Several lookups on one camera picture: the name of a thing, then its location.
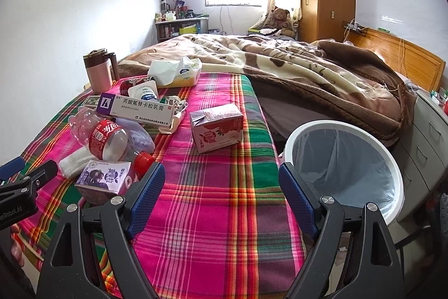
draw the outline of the blue gripper pad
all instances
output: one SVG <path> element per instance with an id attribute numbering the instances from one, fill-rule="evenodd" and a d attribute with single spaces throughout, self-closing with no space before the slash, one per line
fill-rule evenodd
<path id="1" fill-rule="evenodd" d="M 126 230 L 130 239 L 134 239 L 145 229 L 164 184 L 165 168 L 159 164 L 131 208 L 131 222 Z"/>
<path id="2" fill-rule="evenodd" d="M 25 167 L 25 161 L 22 157 L 16 157 L 14 160 L 0 166 L 0 182 L 8 180 L 12 175 L 17 174 Z"/>
<path id="3" fill-rule="evenodd" d="M 313 207 L 285 164 L 282 164 L 279 169 L 279 185 L 302 232 L 316 239 L 319 230 L 314 220 Z"/>

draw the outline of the wooden bed frame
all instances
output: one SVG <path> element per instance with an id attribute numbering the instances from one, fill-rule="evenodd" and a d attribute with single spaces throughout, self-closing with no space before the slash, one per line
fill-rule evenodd
<path id="1" fill-rule="evenodd" d="M 445 61 L 433 53 L 389 33 L 368 29 L 366 36 L 350 32 L 355 46 L 377 54 L 393 70 L 426 91 L 438 91 Z"/>

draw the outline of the tissue box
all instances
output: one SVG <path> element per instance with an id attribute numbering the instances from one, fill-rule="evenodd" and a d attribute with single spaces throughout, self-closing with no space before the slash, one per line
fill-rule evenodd
<path id="1" fill-rule="evenodd" d="M 154 60 L 148 70 L 158 88 L 183 88 L 198 84 L 201 76 L 200 59 L 183 57 L 179 61 Z"/>
<path id="2" fill-rule="evenodd" d="M 103 205 L 116 195 L 124 195 L 137 176 L 130 162 L 89 161 L 75 187 L 90 204 Z"/>
<path id="3" fill-rule="evenodd" d="M 243 140 L 243 114 L 234 104 L 192 112 L 190 124 L 199 153 L 217 150 Z"/>
<path id="4" fill-rule="evenodd" d="M 175 108 L 149 100 L 101 93 L 101 99 L 96 111 L 101 115 L 125 118 L 138 123 L 153 124 L 160 127 L 170 127 Z"/>

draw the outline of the white drawer cabinet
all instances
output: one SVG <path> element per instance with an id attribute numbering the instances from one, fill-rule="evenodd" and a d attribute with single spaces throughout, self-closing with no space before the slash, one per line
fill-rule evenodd
<path id="1" fill-rule="evenodd" d="M 444 166 L 448 167 L 448 116 L 440 114 L 444 112 L 439 106 L 428 103 L 434 104 L 431 100 L 418 97 L 414 124 L 434 148 Z"/>
<path id="2" fill-rule="evenodd" d="M 401 137 L 393 156 L 403 178 L 403 220 L 438 185 L 448 167 L 448 116 L 429 93 L 417 92 L 414 124 Z"/>
<path id="3" fill-rule="evenodd" d="M 401 143 L 398 143 L 392 155 L 402 173 L 405 192 L 405 203 L 397 218 L 397 221 L 400 222 L 426 198 L 429 194 L 429 189 L 423 180 L 422 174 L 420 174 L 417 166 L 415 166 L 415 163 Z"/>
<path id="4" fill-rule="evenodd" d="M 422 174 L 428 188 L 434 188 L 445 171 L 445 167 L 428 140 L 414 125 L 412 130 L 401 138 L 400 142 Z"/>

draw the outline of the white trash bin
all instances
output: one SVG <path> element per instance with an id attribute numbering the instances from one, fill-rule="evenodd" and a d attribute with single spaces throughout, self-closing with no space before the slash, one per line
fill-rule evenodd
<path id="1" fill-rule="evenodd" d="M 400 170 L 381 142 L 358 127 L 331 120 L 306 123 L 288 138 L 284 159 L 320 194 L 340 204 L 374 202 L 387 225 L 400 214 Z"/>

